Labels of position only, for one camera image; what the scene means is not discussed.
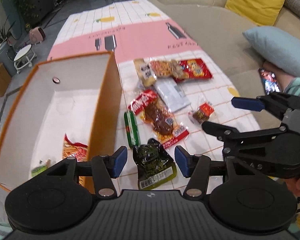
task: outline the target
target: blue gripper pad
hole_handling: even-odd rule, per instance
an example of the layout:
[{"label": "blue gripper pad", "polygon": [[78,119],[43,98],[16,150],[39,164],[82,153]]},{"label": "blue gripper pad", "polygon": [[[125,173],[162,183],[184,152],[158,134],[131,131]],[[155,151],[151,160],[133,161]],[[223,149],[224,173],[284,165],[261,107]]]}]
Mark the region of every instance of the blue gripper pad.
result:
[{"label": "blue gripper pad", "polygon": [[261,112],[265,109],[264,104],[259,99],[234,97],[231,100],[235,108]]},{"label": "blue gripper pad", "polygon": [[116,179],[120,176],[123,167],[128,159],[128,150],[125,146],[121,146],[112,156],[115,156],[112,178]]},{"label": "blue gripper pad", "polygon": [[179,149],[179,147],[181,146],[176,146],[176,148],[174,149],[174,159],[179,169],[181,170],[182,175],[186,178],[189,178],[191,174],[190,169],[188,168],[188,160],[184,153]]}]

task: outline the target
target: open cardboard box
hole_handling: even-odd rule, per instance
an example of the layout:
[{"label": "open cardboard box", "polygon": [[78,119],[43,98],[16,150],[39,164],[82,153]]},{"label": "open cardboard box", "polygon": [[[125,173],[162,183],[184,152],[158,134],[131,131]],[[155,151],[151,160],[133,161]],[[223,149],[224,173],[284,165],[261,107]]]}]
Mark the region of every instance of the open cardboard box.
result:
[{"label": "open cardboard box", "polygon": [[[121,93],[113,52],[36,65],[2,129],[0,187],[10,191],[29,180],[40,160],[61,161],[65,134],[88,145],[88,160],[112,155]],[[84,186],[94,192],[92,178]]]}]

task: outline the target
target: gray trash bin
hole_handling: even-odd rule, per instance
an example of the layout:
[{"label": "gray trash bin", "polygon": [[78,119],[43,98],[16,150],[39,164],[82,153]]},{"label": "gray trash bin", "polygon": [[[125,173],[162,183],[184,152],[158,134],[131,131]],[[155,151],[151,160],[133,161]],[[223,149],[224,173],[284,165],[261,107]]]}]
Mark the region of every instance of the gray trash bin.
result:
[{"label": "gray trash bin", "polygon": [[13,77],[17,70],[14,67],[14,57],[16,53],[13,47],[9,46],[7,41],[0,44],[0,63],[3,63],[5,69],[8,71],[9,75]]}]

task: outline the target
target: white stool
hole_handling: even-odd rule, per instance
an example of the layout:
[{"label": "white stool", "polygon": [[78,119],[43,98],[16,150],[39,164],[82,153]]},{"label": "white stool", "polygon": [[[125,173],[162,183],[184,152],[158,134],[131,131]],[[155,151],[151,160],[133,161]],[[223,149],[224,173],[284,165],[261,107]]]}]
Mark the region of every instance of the white stool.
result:
[{"label": "white stool", "polygon": [[[33,53],[33,56],[32,56],[31,59],[29,59],[29,57],[27,56],[27,54],[29,53],[30,50]],[[29,45],[23,47],[21,50],[19,50],[18,53],[17,53],[17,55],[14,58],[14,67],[17,70],[17,74],[19,74],[20,73],[20,69],[24,68],[25,66],[29,65],[29,67],[32,67],[32,60],[36,56],[37,55],[34,53],[31,44],[29,44]],[[26,58],[27,62],[24,65],[22,65],[21,67],[18,67],[19,63],[22,62],[22,59],[25,59],[25,58]]]}]

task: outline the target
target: person's hand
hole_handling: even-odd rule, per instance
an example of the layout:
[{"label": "person's hand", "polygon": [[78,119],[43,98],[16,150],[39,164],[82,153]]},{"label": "person's hand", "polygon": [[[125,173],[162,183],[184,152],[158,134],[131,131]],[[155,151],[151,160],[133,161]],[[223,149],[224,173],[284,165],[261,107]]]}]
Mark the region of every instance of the person's hand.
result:
[{"label": "person's hand", "polygon": [[300,197],[300,178],[285,179],[288,189],[297,197]]}]

